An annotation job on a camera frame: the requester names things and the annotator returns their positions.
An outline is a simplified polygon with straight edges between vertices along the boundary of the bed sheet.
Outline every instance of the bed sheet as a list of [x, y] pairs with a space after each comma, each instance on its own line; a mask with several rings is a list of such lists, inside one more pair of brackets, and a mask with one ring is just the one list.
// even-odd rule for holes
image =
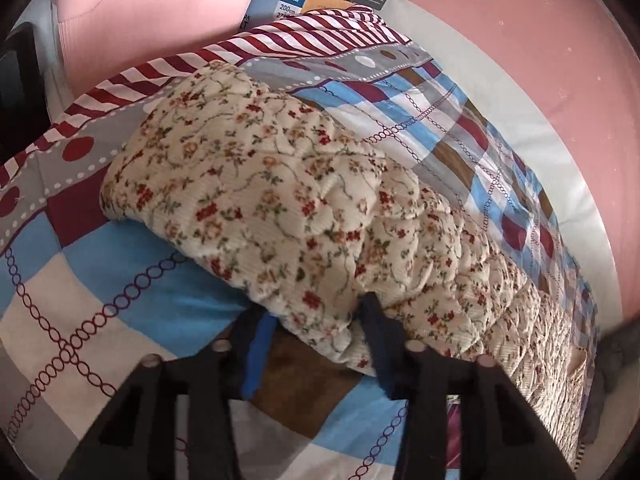
[[[7, 266], [0, 276], [0, 369], [12, 377], [0, 386], [0, 416], [41, 478], [57, 477], [143, 355], [193, 354], [246, 305], [242, 294], [142, 226], [108, 222], [97, 200], [106, 167], [130, 134], [178, 81], [213, 59], [324, 109], [412, 168], [570, 309], [574, 343], [593, 357], [594, 301], [533, 172], [437, 63], [370, 9], [313, 11], [120, 73], [0, 168]], [[318, 384], [332, 386], [322, 392], [325, 409], [311, 410], [302, 425], [287, 418], [283, 405], [319, 394], [277, 389], [282, 375], [267, 374], [266, 393], [234, 405], [247, 478], [390, 478], [402, 402], [387, 400], [373, 379], [328, 367], [296, 344], [284, 338], [270, 361], [280, 348], [297, 359], [280, 373], [317, 370]], [[457, 423], [452, 408], [452, 478]], [[45, 437], [51, 434], [57, 438]]]

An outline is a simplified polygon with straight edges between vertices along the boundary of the round bolt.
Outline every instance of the round bolt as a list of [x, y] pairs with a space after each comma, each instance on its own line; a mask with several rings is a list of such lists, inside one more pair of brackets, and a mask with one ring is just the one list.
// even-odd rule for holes
[[162, 358], [158, 354], [147, 354], [140, 359], [140, 364], [145, 368], [155, 368], [162, 363]]
[[231, 341], [229, 339], [216, 339], [211, 343], [211, 349], [219, 353], [229, 352], [231, 350]]
[[490, 355], [482, 354], [476, 359], [476, 363], [485, 368], [493, 368], [495, 366], [495, 359]]
[[419, 354], [420, 352], [424, 352], [425, 351], [425, 349], [427, 348], [427, 345], [425, 345], [422, 341], [420, 341], [418, 339], [409, 339], [409, 341], [404, 343], [404, 347], [409, 352], [414, 352], [414, 353]]

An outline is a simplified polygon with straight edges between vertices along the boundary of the chain pattern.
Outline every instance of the chain pattern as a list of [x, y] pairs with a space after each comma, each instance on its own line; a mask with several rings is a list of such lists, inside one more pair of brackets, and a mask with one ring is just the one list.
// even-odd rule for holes
[[179, 264], [187, 261], [187, 258], [177, 251], [173, 252], [168, 258], [161, 260], [157, 265], [147, 267], [145, 272], [137, 274], [132, 283], [124, 286], [123, 292], [117, 294], [111, 303], [102, 306], [99, 312], [96, 312], [91, 319], [84, 320], [78, 328], [72, 333], [69, 341], [64, 339], [60, 332], [51, 325], [49, 320], [44, 317], [38, 307], [31, 300], [31, 296], [26, 291], [26, 287], [22, 282], [22, 277], [18, 272], [15, 264], [15, 257], [12, 248], [8, 248], [4, 253], [9, 274], [12, 277], [17, 295], [21, 298], [22, 304], [28, 309], [31, 317], [38, 322], [41, 329], [47, 332], [49, 339], [58, 345], [60, 351], [58, 355], [53, 357], [51, 361], [36, 375], [35, 380], [30, 384], [25, 394], [18, 401], [17, 407], [7, 424], [6, 434], [8, 438], [15, 442], [20, 426], [24, 422], [27, 414], [35, 405], [36, 400], [46, 391], [50, 382], [58, 376], [59, 372], [65, 369], [65, 365], [72, 364], [78, 370], [89, 384], [98, 388], [105, 396], [113, 397], [116, 388], [104, 382], [104, 380], [91, 368], [87, 362], [80, 359], [77, 350], [82, 348], [85, 341], [88, 341], [92, 335], [104, 327], [111, 317], [117, 316], [120, 311], [129, 308], [131, 301], [140, 297], [143, 290], [147, 290], [153, 280], [161, 278], [165, 272], [174, 270]]
[[376, 457], [380, 454], [382, 448], [386, 446], [386, 443], [389, 441], [389, 437], [394, 434], [396, 428], [400, 426], [402, 420], [406, 417], [408, 408], [409, 401], [406, 400], [404, 402], [404, 406], [398, 410], [398, 413], [393, 419], [391, 419], [389, 425], [382, 430], [382, 434], [380, 434], [376, 443], [371, 447], [371, 449], [369, 449], [369, 454], [364, 457], [362, 464], [358, 466], [356, 471], [348, 478], [348, 480], [360, 480], [369, 472], [369, 468], [376, 461]]

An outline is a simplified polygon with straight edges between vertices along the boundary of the red and white striped trim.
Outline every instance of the red and white striped trim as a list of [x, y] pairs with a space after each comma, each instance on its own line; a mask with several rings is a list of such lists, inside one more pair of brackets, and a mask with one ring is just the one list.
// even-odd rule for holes
[[0, 189], [20, 170], [29, 153], [48, 150], [54, 142], [74, 136], [88, 121], [150, 97], [172, 77], [191, 75], [215, 59], [242, 65], [254, 57], [336, 56], [356, 48], [407, 44], [410, 41], [388, 28], [369, 7], [353, 6], [348, 10], [321, 9], [287, 16], [197, 52], [161, 57], [140, 64], [81, 95], [43, 136], [0, 166]]

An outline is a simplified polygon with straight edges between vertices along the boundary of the cream floral fabric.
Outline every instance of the cream floral fabric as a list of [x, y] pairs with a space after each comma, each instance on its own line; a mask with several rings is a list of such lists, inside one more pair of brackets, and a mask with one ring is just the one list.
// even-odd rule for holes
[[329, 115], [214, 62], [149, 115], [101, 201], [335, 362], [372, 371], [351, 322], [368, 290], [442, 354], [494, 355], [572, 460], [583, 373], [569, 372], [570, 318], [478, 225]]

